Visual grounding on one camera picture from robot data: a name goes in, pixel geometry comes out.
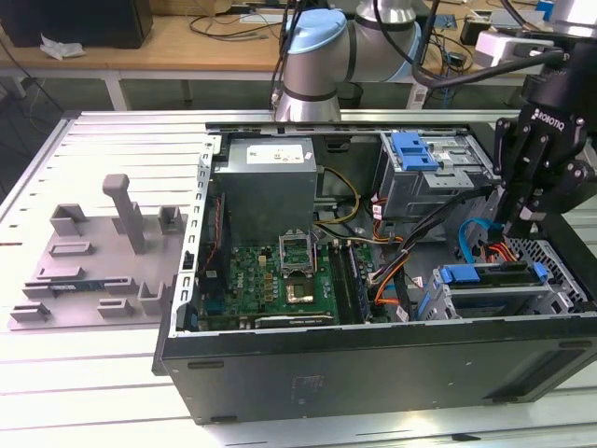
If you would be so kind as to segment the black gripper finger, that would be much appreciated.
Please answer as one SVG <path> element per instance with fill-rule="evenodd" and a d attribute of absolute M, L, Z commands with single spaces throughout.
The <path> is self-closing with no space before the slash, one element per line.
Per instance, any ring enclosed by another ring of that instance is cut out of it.
<path fill-rule="evenodd" d="M 535 223 L 567 213 L 595 196 L 596 171 L 585 161 L 569 161 L 532 180 L 517 180 L 507 192 L 515 200 L 507 216 L 507 236 L 528 236 Z"/>
<path fill-rule="evenodd" d="M 501 178 L 502 193 L 494 217 L 495 222 L 512 222 L 519 215 L 529 196 L 529 183 L 524 161 L 530 145 L 532 127 L 516 119 L 500 118 L 496 122 L 493 172 Z"/>

